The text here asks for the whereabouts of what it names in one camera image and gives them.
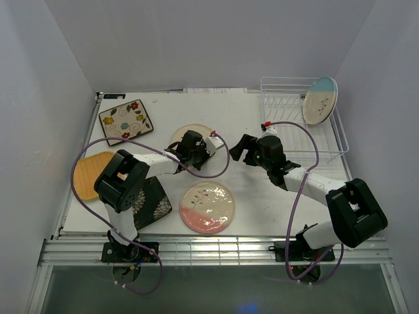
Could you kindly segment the green red rimmed white plate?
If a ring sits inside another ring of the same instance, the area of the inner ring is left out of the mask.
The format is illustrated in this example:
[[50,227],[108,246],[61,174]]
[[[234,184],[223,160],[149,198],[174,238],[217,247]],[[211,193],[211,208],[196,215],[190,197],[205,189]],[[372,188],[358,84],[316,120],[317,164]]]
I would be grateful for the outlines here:
[[332,117],[332,115],[333,115],[333,111],[332,112],[330,112],[328,115],[327,115],[327,117],[325,117],[319,124],[322,124],[322,123],[324,123],[324,122],[326,122],[330,117]]

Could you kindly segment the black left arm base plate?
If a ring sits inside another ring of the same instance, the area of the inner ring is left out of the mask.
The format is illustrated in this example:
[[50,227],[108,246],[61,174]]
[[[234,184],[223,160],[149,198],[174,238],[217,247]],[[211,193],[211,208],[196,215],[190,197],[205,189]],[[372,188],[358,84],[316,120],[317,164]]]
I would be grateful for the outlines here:
[[103,245],[101,254],[101,262],[103,263],[132,263],[135,264],[142,260],[143,262],[155,263],[156,256],[149,250],[139,248],[138,246],[129,244],[121,245],[118,242],[107,242]]

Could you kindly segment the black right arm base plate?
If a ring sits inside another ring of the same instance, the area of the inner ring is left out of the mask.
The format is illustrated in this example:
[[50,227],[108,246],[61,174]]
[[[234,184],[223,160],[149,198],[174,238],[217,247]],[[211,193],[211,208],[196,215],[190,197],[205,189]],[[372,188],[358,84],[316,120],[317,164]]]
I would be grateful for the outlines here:
[[[274,253],[274,259],[276,262],[285,262],[285,242],[275,241],[273,245],[268,247],[268,251]],[[324,262],[334,262],[335,254],[333,249],[328,250],[327,247],[320,249],[302,249],[293,241],[289,244],[289,269],[294,277],[298,277],[303,274],[321,255],[327,252],[323,257]],[[321,267],[320,264],[314,266],[304,277],[301,277],[301,281],[306,284],[317,283],[320,281]]]

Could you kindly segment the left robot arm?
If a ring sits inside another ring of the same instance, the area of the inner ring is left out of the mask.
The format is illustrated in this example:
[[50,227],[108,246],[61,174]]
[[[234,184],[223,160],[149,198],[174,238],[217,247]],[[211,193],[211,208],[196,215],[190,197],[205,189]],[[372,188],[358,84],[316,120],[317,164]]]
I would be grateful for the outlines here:
[[172,143],[161,153],[130,154],[123,149],[115,153],[94,183],[94,190],[109,215],[108,239],[119,258],[129,262],[138,256],[132,207],[145,181],[189,167],[201,170],[222,146],[223,142],[215,136],[203,138],[200,133],[188,130],[180,142]]

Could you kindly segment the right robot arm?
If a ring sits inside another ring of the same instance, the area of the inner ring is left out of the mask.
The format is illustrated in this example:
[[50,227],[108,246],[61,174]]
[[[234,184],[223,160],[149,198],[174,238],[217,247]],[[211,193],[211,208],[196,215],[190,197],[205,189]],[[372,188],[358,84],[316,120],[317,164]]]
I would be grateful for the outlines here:
[[235,161],[263,168],[274,186],[300,192],[327,207],[327,222],[304,227],[289,244],[289,250],[304,260],[331,245],[355,248],[388,226],[386,215],[365,181],[338,181],[307,172],[287,159],[275,135],[256,138],[245,134],[229,153]]

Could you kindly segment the cream and yellow round plate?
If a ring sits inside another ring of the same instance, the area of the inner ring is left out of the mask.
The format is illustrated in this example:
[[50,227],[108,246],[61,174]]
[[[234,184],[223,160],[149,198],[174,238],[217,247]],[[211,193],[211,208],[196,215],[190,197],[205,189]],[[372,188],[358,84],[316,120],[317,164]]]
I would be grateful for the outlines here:
[[184,134],[189,130],[199,133],[204,139],[206,137],[208,137],[210,135],[210,133],[212,132],[211,128],[209,128],[209,127],[207,127],[203,124],[188,124],[186,126],[180,127],[179,129],[177,129],[173,133],[173,135],[172,135],[172,137],[169,141],[169,144],[172,144],[172,143],[175,143],[175,142],[180,142],[182,140]]

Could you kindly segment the cream and pink round plate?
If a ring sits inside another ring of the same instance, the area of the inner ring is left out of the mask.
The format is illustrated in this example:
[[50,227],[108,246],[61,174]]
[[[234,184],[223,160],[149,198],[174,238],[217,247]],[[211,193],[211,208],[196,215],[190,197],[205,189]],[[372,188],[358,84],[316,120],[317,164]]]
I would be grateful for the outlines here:
[[179,202],[179,213],[183,222],[201,234],[223,231],[234,219],[235,212],[232,192],[215,181],[194,185]]

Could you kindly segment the cream and blue round plate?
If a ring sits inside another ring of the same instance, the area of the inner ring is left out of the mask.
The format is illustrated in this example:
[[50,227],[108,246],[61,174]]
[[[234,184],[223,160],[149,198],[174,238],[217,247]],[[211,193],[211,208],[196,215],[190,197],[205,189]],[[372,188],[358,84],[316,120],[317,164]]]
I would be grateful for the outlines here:
[[318,78],[308,89],[302,105],[302,117],[309,125],[326,121],[337,104],[338,86],[332,77]]

